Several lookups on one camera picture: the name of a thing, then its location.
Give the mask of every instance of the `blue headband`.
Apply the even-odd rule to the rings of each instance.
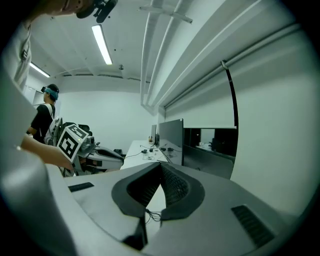
[[[50,88],[47,87],[45,88],[44,92],[50,94],[55,100],[58,99],[59,94],[56,91],[51,90]]]

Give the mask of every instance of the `white shirt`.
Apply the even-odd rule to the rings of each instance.
[[[22,91],[27,80],[31,62],[31,29],[21,23],[3,49],[0,65],[7,71]]]

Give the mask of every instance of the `forearm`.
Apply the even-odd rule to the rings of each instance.
[[[73,170],[71,162],[55,146],[42,144],[30,136],[24,135],[21,148],[38,155],[45,164]]]

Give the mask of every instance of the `ceiling pipe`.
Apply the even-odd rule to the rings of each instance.
[[[151,7],[154,8],[162,8],[164,0],[152,0]],[[158,13],[149,12],[148,19],[146,21],[144,40],[143,40],[143,48],[142,48],[142,60],[141,60],[141,82],[140,82],[140,103],[144,105],[144,96],[145,96],[145,88],[146,88],[146,79],[147,79],[147,70],[148,70],[148,62],[150,49],[152,45],[152,40],[155,33],[155,28],[159,19]]]
[[[174,9],[174,12],[179,13],[180,15],[185,15],[187,10],[189,9],[189,6],[192,3],[192,1],[193,0],[179,0],[179,2],[177,3],[177,5]],[[174,17],[171,17],[169,25],[165,31],[165,34],[164,34],[164,37],[163,37],[163,40],[162,40],[162,43],[160,46],[159,53],[158,53],[158,56],[155,61],[149,89],[147,92],[146,105],[148,105],[148,106],[149,106],[151,93],[152,93],[154,86],[155,86],[155,81],[158,77],[159,69],[163,63],[163,60],[164,60],[165,54],[167,52],[168,46],[170,45],[171,39],[174,36],[180,22],[181,22],[180,19],[176,19]]]

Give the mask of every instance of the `black t-shirt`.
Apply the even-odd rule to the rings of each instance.
[[[55,116],[55,106],[51,105],[52,107],[52,114],[53,116]],[[31,127],[36,129],[36,133],[35,135],[33,135],[33,138],[35,140],[37,140],[38,142],[41,143],[45,143],[44,142],[44,137],[47,134],[47,131],[50,127],[50,124],[52,123],[52,118],[49,112],[49,109],[46,105],[40,105],[36,108],[36,110],[38,111],[38,113],[36,114],[35,118],[33,119],[32,123],[31,123]]]

